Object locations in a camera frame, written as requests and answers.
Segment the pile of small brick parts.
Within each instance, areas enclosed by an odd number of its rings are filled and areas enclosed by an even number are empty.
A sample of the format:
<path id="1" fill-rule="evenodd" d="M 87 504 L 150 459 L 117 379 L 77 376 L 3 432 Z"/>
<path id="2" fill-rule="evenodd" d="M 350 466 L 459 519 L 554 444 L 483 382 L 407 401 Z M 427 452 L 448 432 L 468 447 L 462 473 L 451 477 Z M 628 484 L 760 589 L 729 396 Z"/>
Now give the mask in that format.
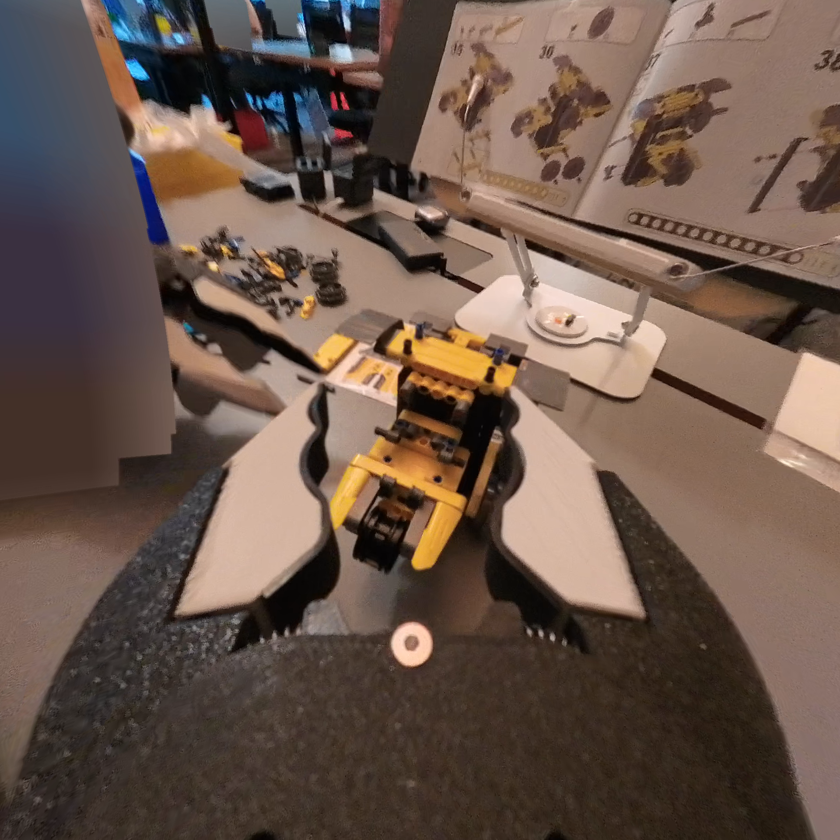
<path id="1" fill-rule="evenodd" d="M 238 294 L 273 319 L 282 312 L 310 319 L 316 308 L 337 308 L 348 300 L 337 248 L 329 255 L 306 253 L 292 245 L 256 248 L 222 226 L 197 245 L 177 245 L 175 254 L 199 268 L 200 276 Z"/>

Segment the crumpled clear plastic bags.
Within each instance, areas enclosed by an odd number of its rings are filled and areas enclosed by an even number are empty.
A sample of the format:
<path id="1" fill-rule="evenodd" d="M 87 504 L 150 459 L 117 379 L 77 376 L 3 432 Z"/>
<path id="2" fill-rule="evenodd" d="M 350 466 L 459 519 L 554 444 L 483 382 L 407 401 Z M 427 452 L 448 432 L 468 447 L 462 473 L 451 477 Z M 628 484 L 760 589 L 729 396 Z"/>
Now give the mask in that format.
<path id="1" fill-rule="evenodd" d="M 132 142 L 133 151 L 141 156 L 198 151 L 239 172 L 246 172 L 254 163 L 241 138 L 231 132 L 231 124 L 219 121 L 212 108 L 191 106 L 189 112 L 183 112 L 150 99 L 142 106 L 142 114 L 133 121 Z"/>

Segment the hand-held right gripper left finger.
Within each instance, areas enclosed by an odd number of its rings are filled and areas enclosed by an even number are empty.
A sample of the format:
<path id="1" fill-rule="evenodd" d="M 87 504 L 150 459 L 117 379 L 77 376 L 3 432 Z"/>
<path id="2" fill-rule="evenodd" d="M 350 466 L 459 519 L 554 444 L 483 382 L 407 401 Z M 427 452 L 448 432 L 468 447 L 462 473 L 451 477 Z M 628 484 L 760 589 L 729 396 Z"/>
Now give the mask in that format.
<path id="1" fill-rule="evenodd" d="M 226 464 L 182 583 L 178 620 L 246 613 L 293 634 L 340 571 L 329 502 L 328 387 L 311 384 Z"/>

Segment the clear plastic bag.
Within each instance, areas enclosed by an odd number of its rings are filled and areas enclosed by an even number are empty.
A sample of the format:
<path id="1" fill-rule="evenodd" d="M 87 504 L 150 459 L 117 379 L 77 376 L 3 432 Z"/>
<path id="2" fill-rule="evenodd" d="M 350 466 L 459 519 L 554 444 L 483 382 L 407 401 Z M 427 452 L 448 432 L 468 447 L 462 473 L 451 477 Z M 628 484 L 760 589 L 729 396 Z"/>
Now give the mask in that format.
<path id="1" fill-rule="evenodd" d="M 772 432 L 766 437 L 763 452 L 824 487 L 839 493 L 839 460 L 833 455 L 802 444 L 792 437 Z"/>

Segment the black plastic holder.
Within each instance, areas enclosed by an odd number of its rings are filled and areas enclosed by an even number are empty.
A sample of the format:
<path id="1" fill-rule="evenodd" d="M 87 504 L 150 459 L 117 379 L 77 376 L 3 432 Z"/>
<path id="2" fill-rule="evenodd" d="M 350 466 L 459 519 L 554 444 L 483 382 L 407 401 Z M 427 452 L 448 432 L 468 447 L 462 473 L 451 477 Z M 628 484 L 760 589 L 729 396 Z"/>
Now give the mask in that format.
<path id="1" fill-rule="evenodd" d="M 301 200 L 320 203 L 327 197 L 324 160 L 321 156 L 301 155 L 295 160 Z"/>
<path id="2" fill-rule="evenodd" d="M 357 154 L 332 168 L 335 198 L 345 207 L 360 207 L 373 199 L 375 180 L 380 170 L 378 158 Z"/>

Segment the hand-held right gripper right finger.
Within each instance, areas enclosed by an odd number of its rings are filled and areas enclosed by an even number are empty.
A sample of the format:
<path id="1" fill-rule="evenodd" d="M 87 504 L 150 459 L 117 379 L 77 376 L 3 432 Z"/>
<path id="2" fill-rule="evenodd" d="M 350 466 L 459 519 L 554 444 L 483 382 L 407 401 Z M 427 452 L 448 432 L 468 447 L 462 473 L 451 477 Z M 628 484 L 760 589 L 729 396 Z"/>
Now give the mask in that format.
<path id="1" fill-rule="evenodd" d="M 641 624 L 644 599 L 594 459 L 521 389 L 502 404 L 486 582 L 527 632 L 584 617 Z"/>

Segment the large yellow box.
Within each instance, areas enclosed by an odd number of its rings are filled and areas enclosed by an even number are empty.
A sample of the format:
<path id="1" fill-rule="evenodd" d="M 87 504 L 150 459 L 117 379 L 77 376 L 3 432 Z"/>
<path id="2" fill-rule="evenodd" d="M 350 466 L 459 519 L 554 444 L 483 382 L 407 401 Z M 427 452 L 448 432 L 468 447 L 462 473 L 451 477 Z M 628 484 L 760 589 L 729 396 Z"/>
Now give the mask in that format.
<path id="1" fill-rule="evenodd" d="M 158 203 L 240 185 L 242 171 L 198 149 L 140 153 Z"/>

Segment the white card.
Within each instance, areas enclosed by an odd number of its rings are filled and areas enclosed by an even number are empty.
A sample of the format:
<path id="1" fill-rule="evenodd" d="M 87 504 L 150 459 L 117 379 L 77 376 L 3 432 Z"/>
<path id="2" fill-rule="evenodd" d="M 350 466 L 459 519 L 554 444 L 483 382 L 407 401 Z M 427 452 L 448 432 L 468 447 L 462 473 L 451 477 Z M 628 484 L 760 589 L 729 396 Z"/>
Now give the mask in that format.
<path id="1" fill-rule="evenodd" d="M 839 460 L 839 364 L 803 352 L 773 431 Z"/>

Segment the long brown desk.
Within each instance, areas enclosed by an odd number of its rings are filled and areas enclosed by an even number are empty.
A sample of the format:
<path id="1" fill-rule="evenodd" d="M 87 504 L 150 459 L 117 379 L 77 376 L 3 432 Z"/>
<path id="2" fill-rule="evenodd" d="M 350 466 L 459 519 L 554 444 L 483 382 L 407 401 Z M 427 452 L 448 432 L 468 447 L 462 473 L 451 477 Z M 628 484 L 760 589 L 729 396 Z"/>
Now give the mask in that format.
<path id="1" fill-rule="evenodd" d="M 236 57 L 252 56 L 289 67 L 325 70 L 356 88 L 371 91 L 383 88 L 380 57 L 371 49 L 333 44 L 325 54 L 316 55 L 306 41 L 275 39 L 256 41 L 250 51 L 219 46 L 217 52 Z"/>

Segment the black flat device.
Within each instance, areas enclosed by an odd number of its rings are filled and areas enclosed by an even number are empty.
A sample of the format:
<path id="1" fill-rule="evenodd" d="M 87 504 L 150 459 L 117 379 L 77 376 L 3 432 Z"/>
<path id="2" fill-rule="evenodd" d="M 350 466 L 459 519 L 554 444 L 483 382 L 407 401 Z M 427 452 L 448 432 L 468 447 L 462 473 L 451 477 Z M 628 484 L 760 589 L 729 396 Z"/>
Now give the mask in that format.
<path id="1" fill-rule="evenodd" d="M 377 224 L 377 233 L 386 250 L 405 270 L 438 273 L 446 270 L 445 252 L 414 222 L 387 218 Z"/>

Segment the yellow toy brick vehicle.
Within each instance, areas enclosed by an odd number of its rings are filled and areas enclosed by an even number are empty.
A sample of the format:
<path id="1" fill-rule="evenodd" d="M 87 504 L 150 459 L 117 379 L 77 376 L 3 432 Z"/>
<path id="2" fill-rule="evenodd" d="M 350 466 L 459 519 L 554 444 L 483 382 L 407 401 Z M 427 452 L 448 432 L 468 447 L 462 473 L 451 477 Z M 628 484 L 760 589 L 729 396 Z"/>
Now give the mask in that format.
<path id="1" fill-rule="evenodd" d="M 524 343 L 428 316 L 405 322 L 365 310 L 319 352 L 339 341 L 344 350 L 368 343 L 395 367 L 396 405 L 344 471 L 332 525 L 354 534 L 356 560 L 384 574 L 400 560 L 429 570 L 464 519 L 483 522 L 498 502 L 512 391 L 559 411 L 570 376 L 528 358 Z"/>

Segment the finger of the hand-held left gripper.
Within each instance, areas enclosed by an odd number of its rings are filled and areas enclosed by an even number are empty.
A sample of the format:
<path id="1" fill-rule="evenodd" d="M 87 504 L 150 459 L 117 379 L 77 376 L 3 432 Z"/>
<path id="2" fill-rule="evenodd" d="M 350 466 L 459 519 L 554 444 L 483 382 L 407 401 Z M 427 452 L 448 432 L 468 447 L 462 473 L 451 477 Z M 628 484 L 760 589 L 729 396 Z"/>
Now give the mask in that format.
<path id="1" fill-rule="evenodd" d="M 208 276 L 189 281 L 189 288 L 190 307 L 199 319 L 235 331 L 252 344 L 274 351 L 306 371 L 322 373 L 312 354 L 289 337 L 267 310 L 244 295 Z"/>
<path id="2" fill-rule="evenodd" d="M 180 322 L 164 319 L 175 395 L 184 409 L 206 417 L 221 403 L 275 417 L 285 403 L 267 383 L 238 371 L 222 354 L 191 338 Z"/>

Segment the small black case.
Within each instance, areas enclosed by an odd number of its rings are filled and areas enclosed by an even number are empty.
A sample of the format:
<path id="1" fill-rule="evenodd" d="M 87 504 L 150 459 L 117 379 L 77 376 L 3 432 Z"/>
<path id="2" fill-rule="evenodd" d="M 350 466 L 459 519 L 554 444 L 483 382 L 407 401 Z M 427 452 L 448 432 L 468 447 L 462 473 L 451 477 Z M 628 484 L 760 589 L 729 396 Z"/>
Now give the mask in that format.
<path id="1" fill-rule="evenodd" d="M 247 194 L 265 203 L 280 203 L 297 197 L 294 185 L 277 173 L 242 175 L 239 182 Z"/>

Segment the flat yellow brick panel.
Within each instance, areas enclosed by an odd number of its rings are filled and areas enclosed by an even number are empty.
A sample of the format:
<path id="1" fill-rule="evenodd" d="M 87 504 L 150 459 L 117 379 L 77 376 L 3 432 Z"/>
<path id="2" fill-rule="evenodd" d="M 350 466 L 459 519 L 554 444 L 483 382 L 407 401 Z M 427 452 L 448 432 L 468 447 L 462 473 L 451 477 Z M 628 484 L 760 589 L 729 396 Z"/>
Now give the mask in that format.
<path id="1" fill-rule="evenodd" d="M 330 373 L 358 344 L 358 340 L 341 332 L 331 334 L 312 356 L 322 374 Z"/>

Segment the open instruction booklet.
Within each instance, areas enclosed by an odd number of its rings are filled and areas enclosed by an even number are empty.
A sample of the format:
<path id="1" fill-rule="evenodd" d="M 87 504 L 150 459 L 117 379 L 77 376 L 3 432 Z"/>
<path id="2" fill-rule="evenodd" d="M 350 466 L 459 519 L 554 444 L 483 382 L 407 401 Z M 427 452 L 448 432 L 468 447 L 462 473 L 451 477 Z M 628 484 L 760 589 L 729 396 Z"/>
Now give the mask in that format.
<path id="1" fill-rule="evenodd" d="M 838 288 L 838 1 L 458 3 L 414 166 Z"/>

